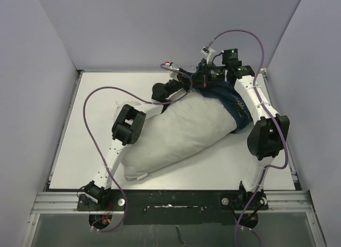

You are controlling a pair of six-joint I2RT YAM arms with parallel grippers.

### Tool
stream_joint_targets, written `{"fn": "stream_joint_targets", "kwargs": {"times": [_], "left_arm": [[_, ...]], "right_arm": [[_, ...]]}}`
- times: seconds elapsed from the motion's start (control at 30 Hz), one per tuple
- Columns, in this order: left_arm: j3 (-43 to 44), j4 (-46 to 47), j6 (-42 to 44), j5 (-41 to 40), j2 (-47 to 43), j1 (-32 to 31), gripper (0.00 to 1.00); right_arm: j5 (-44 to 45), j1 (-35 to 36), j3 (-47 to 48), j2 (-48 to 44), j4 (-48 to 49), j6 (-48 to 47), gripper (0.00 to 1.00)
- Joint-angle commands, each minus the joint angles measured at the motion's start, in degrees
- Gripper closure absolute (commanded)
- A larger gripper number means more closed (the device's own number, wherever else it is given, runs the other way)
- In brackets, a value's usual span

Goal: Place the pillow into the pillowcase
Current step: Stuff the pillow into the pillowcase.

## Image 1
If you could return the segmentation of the dark blue embroidered pillowcase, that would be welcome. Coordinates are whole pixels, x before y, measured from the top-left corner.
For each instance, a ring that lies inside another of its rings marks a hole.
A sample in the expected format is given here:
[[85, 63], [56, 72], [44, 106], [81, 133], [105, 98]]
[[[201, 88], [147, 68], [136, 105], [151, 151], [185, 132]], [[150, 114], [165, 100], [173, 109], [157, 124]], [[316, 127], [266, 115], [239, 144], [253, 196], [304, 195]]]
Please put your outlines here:
[[[202, 59], [200, 63], [206, 63], [205, 59]], [[206, 98], [213, 98], [220, 101], [227, 112], [232, 116], [236, 122], [236, 127], [232, 130], [232, 133], [237, 133], [243, 130], [252, 122], [252, 117], [246, 103], [242, 99], [241, 95], [234, 89], [234, 83], [236, 77], [240, 76], [238, 68], [241, 67], [239, 61], [235, 67], [226, 67], [228, 69], [228, 81], [227, 82], [215, 82], [206, 88], [199, 87], [197, 85], [197, 70], [192, 74], [193, 87]]]

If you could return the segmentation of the white pillow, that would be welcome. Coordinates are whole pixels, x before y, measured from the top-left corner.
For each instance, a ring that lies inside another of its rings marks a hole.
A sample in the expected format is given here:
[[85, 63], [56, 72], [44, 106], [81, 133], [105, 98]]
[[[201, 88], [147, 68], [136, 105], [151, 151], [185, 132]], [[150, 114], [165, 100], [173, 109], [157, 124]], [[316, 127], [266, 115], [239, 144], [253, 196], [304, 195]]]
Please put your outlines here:
[[236, 120], [215, 98], [197, 91], [147, 119], [138, 141], [123, 156], [124, 177], [132, 181], [180, 162], [237, 129]]

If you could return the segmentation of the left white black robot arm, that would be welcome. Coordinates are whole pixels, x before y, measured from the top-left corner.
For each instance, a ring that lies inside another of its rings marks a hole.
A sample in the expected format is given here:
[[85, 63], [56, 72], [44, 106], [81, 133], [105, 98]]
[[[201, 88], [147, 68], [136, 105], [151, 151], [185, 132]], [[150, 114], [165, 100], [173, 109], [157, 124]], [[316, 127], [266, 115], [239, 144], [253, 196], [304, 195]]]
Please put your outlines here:
[[[99, 87], [88, 94], [83, 103], [83, 120], [95, 148], [97, 149], [104, 168], [99, 169], [92, 181], [84, 187], [85, 196], [90, 199], [89, 203], [96, 210], [103, 210], [109, 203], [109, 192], [114, 183], [127, 200], [126, 194], [114, 179], [113, 175], [121, 163], [123, 155], [128, 148], [135, 144], [142, 132], [143, 125], [147, 119], [162, 114], [167, 107], [190, 93], [193, 88], [192, 73], [184, 69], [175, 69], [171, 63], [165, 62], [162, 69], [170, 72], [172, 78], [166, 84], [157, 83], [152, 88], [152, 101], [145, 101], [136, 95], [114, 86]], [[100, 90], [113, 89], [124, 92], [143, 103], [137, 106], [125, 104], [119, 111], [111, 128], [111, 146], [107, 156], [104, 156], [91, 133], [86, 119], [86, 105], [90, 97]]]

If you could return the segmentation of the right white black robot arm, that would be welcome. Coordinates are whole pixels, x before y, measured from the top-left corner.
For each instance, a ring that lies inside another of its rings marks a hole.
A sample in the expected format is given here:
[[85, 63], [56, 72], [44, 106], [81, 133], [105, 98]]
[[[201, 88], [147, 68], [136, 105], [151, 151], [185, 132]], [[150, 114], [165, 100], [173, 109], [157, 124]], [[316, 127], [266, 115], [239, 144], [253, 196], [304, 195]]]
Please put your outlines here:
[[289, 130], [289, 118], [280, 115], [272, 107], [250, 66], [242, 65], [236, 49], [220, 53], [222, 64], [217, 66], [214, 59], [218, 56], [214, 49], [202, 48], [205, 58], [198, 64], [199, 85], [204, 88], [214, 83], [229, 83], [243, 100], [250, 112], [253, 128], [247, 137], [247, 147], [253, 157], [250, 169], [242, 180], [245, 189], [237, 196], [237, 202], [243, 209], [250, 209], [256, 203], [253, 192], [263, 189], [267, 168], [283, 150]]

